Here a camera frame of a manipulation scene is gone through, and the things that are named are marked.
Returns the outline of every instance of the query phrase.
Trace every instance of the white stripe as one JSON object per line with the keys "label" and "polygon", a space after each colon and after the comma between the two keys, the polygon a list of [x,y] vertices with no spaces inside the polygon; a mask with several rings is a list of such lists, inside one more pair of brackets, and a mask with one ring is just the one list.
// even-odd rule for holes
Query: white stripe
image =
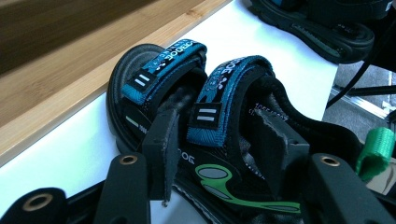
{"label": "white stripe", "polygon": [[145,77],[145,76],[143,76],[143,75],[139,75],[139,77],[145,79],[146,81],[149,81],[149,78],[148,78],[148,77]]}
{"label": "white stripe", "polygon": [[212,113],[212,114],[216,114],[216,109],[199,109],[199,112],[201,113]]}
{"label": "white stripe", "polygon": [[198,116],[197,119],[208,120],[208,121],[214,121],[215,120],[215,118],[213,118],[213,117],[206,117],[206,116]]}
{"label": "white stripe", "polygon": [[146,86],[146,84],[144,84],[142,81],[140,81],[139,79],[135,79],[135,82],[137,82],[138,84],[140,84],[141,86]]}
{"label": "white stripe", "polygon": [[139,124],[138,124],[136,121],[132,120],[132,119],[129,118],[128,116],[126,116],[125,118],[126,118],[129,122],[131,122],[134,126],[139,127]]}

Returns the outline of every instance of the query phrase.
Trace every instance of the white table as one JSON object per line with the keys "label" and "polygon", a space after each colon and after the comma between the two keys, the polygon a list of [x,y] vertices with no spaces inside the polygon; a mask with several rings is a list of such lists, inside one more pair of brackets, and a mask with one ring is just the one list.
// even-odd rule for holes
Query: white table
{"label": "white table", "polygon": [[[220,63],[259,54],[273,65],[292,104],[312,119],[322,119],[337,65],[320,58],[297,37],[260,21],[248,0],[234,0],[182,38],[208,47],[206,72]],[[23,194],[55,187],[70,197],[106,178],[118,155],[106,120],[106,94],[48,133],[0,168],[0,217]],[[177,194],[167,208],[151,203],[152,223],[204,223]]]}

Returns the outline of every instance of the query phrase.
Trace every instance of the velcro strap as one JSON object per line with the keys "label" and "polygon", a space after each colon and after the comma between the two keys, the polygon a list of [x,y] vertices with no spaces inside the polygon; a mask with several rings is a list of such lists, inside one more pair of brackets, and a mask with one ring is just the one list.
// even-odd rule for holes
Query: velcro strap
{"label": "velcro strap", "polygon": [[262,56],[234,59],[219,65],[213,71],[191,111],[187,133],[189,142],[207,147],[224,145],[234,96],[245,94],[236,92],[236,87],[247,85],[240,83],[241,78],[247,71],[258,66],[268,68],[271,73],[267,75],[274,75],[271,64]]}
{"label": "velcro strap", "polygon": [[158,89],[171,78],[172,71],[201,60],[205,53],[205,45],[189,39],[179,40],[132,74],[132,78],[122,87],[121,92],[132,102],[142,105],[156,95]]}

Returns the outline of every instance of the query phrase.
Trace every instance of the wooden board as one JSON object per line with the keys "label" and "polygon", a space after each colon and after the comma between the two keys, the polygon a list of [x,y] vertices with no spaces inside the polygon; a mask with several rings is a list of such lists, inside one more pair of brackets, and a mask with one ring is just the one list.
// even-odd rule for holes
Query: wooden board
{"label": "wooden board", "polygon": [[9,2],[0,5],[0,166],[103,93],[127,49],[165,47],[229,1]]}

